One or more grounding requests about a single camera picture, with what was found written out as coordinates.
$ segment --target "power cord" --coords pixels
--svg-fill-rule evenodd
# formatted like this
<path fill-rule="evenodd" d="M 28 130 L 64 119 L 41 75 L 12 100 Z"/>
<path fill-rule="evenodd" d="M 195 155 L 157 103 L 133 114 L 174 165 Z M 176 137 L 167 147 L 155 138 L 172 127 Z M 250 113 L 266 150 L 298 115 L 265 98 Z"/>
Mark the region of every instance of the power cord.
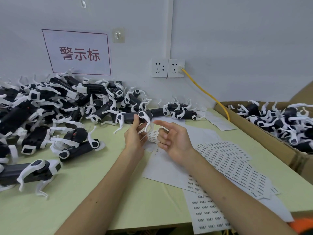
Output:
<path fill-rule="evenodd" d="M 196 83 L 196 81 L 189 75 L 189 73 L 188 73 L 185 69 L 181 68 L 181 69 L 179 69 L 179 70 L 181 70 L 184 74 L 186 74 L 186 75 L 189 77 L 189 79 L 194 83 L 194 85 L 196 85 L 201 91 L 203 91 L 205 94 L 207 94 L 207 95 L 208 95 L 209 97 L 211 97 L 213 100 L 215 100 L 215 101 L 223 108 L 223 110 L 225 111 L 225 113 L 226 113 L 226 115 L 227 115 L 227 120 L 230 121 L 229 114 L 228 114 L 228 112 L 227 112 L 225 106 L 223 106 L 223 105 L 221 104 L 221 102 L 219 102 L 214 96 L 212 96 L 210 93 L 206 92 L 202 87 L 200 87 L 200 86 L 198 85 L 198 83 Z"/>

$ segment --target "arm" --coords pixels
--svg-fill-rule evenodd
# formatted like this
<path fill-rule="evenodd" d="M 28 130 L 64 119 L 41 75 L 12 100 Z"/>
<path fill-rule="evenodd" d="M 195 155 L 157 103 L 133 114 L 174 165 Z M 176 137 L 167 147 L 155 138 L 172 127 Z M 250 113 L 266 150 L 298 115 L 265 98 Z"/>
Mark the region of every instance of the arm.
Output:
<path fill-rule="evenodd" d="M 95 189 L 73 211 L 54 235 L 103 235 L 107 231 L 119 204 L 123 191 L 143 157 L 142 145 L 147 140 L 146 133 L 138 132 L 146 124 L 139 126 L 139 117 L 134 115 L 134 123 L 125 134 L 125 148 L 114 165 Z"/>
<path fill-rule="evenodd" d="M 160 128 L 158 146 L 185 167 L 241 235 L 296 234 L 266 206 L 217 171 L 191 145 L 187 130 L 175 123 L 155 121 Z"/>

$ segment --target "light green tabletop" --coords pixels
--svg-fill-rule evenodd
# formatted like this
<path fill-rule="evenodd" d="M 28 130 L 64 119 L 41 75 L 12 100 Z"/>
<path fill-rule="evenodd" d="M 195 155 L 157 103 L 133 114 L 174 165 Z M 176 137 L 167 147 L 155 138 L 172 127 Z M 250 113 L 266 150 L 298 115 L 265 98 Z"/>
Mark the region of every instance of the light green tabletop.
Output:
<path fill-rule="evenodd" d="M 213 109 L 209 111 L 222 118 Z M 85 124 L 87 130 L 92 129 L 90 122 Z M 207 120 L 187 120 L 186 124 L 215 130 L 223 140 L 239 144 L 253 157 L 250 161 L 252 166 L 268 176 L 282 192 L 278 197 L 291 212 L 313 211 L 313 186 L 244 132 L 239 129 L 222 132 Z M 37 182 L 27 183 L 24 192 L 19 192 L 18 186 L 0 192 L 1 234 L 53 235 L 105 176 L 122 151 L 123 134 L 128 126 L 113 135 L 116 128 L 117 126 L 97 125 L 93 138 L 104 141 L 106 147 L 64 163 L 54 181 L 44 189 L 49 194 L 47 201 L 35 195 Z M 146 153 L 136 168 L 110 230 L 191 222 L 181 189 L 141 177 L 149 156 L 150 153 Z M 37 159 L 57 158 L 47 147 L 34 155 L 25 156 L 19 163 Z"/>

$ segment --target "cardboard box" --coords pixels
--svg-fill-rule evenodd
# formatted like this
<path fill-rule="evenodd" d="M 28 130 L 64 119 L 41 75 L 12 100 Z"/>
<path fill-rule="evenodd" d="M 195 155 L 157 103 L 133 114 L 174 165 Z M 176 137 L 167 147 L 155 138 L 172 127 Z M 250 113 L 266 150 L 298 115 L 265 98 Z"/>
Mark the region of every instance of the cardboard box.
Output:
<path fill-rule="evenodd" d="M 230 121 L 248 134 L 250 137 L 258 141 L 264 148 L 269 150 L 277 158 L 287 164 L 290 168 L 300 174 L 308 182 L 313 185 L 313 155 L 308 155 L 307 153 L 300 152 L 299 150 L 293 148 L 289 144 L 283 142 L 282 140 L 276 138 L 274 135 L 270 134 L 267 131 L 264 131 L 262 128 L 252 124 L 248 120 L 244 119 L 237 113 L 235 110 L 230 110 L 227 108 L 228 105 L 233 105 L 237 108 L 238 104 L 247 106 L 250 104 L 248 100 L 244 102 L 221 102 L 226 106 L 227 112 L 229 113 Z M 262 105 L 265 102 L 259 102 L 261 109 Z M 313 81 L 300 90 L 292 99 L 288 102 L 278 102 L 276 107 L 279 110 L 283 110 L 288 105 L 296 103 L 306 103 L 313 104 Z M 267 106 L 267 109 L 271 109 L 274 102 L 270 102 Z M 221 106 L 216 104 L 214 107 L 218 113 L 223 115 L 226 118 L 226 113 Z M 313 108 L 306 107 L 306 110 L 310 112 L 310 117 L 313 117 Z"/>

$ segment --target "electrical outlet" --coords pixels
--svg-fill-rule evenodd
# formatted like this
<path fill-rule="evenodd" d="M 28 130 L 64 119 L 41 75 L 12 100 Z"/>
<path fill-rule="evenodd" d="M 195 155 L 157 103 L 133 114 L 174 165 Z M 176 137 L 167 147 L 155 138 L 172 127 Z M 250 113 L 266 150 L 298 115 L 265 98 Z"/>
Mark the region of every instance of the electrical outlet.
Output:
<path fill-rule="evenodd" d="M 184 77 L 181 69 L 185 68 L 184 59 L 169 59 L 167 77 Z"/>
<path fill-rule="evenodd" d="M 167 77 L 168 59 L 151 59 L 151 76 Z"/>

